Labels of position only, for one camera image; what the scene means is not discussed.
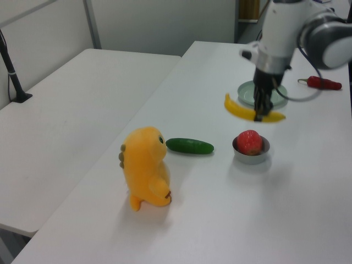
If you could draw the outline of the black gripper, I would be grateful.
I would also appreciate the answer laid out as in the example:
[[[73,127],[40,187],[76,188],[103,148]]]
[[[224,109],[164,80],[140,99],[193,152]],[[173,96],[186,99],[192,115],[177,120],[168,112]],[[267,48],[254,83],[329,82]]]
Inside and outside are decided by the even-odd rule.
[[[276,81],[277,86],[282,82],[284,74],[271,74],[265,73],[259,68],[255,69],[254,73],[254,110],[255,117],[254,121],[261,122],[263,115],[269,115],[273,108],[273,103],[271,101],[272,90],[274,89],[273,80]]]

